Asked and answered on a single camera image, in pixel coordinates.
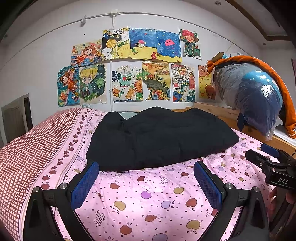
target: black comforter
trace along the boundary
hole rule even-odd
[[[208,112],[153,107],[128,120],[117,112],[107,113],[92,136],[86,158],[97,161],[100,171],[123,172],[204,157],[238,141],[225,122]]]

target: metal screw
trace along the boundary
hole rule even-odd
[[[68,186],[67,183],[62,183],[59,187],[60,189],[65,189]]]
[[[40,190],[40,187],[34,187],[33,192],[38,192]]]
[[[232,189],[232,188],[233,188],[233,184],[232,184],[232,183],[226,183],[225,186],[226,186],[228,189]]]
[[[254,190],[255,192],[260,192],[260,188],[259,188],[259,187],[253,187],[253,190]]]

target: landscape drawing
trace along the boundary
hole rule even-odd
[[[129,58],[131,54],[129,29],[104,30],[102,60]]]
[[[106,68],[103,64],[79,68],[80,105],[83,103],[106,103]]]
[[[59,107],[79,104],[79,71],[71,66],[64,67],[57,74],[57,95]]]
[[[197,32],[179,29],[180,39],[185,42],[184,55],[201,59],[199,38]]]
[[[74,45],[71,56],[71,66],[81,67],[96,64],[102,60],[102,39]]]
[[[130,28],[131,58],[157,59],[155,29]]]
[[[172,64],[173,102],[194,102],[194,68]]]
[[[142,69],[128,65],[112,71],[113,101],[143,101]]]
[[[142,62],[143,82],[150,91],[146,100],[170,99],[169,63]]]
[[[216,98],[216,91],[211,83],[212,74],[209,74],[205,66],[198,66],[198,87],[199,98],[212,99]]]
[[[160,30],[157,30],[155,34],[157,59],[172,63],[182,62],[179,35]]]

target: blue gripper pad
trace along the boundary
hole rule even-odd
[[[93,162],[71,193],[71,208],[73,210],[82,206],[98,175],[99,164],[97,162]]]
[[[269,154],[275,158],[279,157],[279,151],[269,145],[262,144],[261,145],[261,151],[265,152],[266,154]]]
[[[223,182],[217,175],[212,174],[202,161],[194,164],[193,172],[211,207],[219,211],[225,198]]]

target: orange jacket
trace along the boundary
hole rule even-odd
[[[277,83],[277,85],[281,91],[281,94],[283,97],[283,103],[285,106],[285,117],[282,118],[282,121],[284,123],[284,126],[287,130],[289,137],[295,139],[296,138],[296,132],[294,131],[295,125],[296,125],[295,109],[294,109],[294,105],[293,105],[291,96],[289,94],[289,91],[288,91],[285,83],[281,79],[281,77],[267,63],[265,63],[257,58],[245,56],[245,55],[234,56],[234,57],[230,57],[230,58],[221,58],[214,63],[212,61],[208,61],[207,62],[208,73],[211,73],[213,68],[216,65],[219,65],[219,64],[222,64],[225,62],[229,62],[229,61],[252,62],[255,65],[257,65],[259,68],[261,68],[263,71],[268,73],[275,80],[275,82]]]

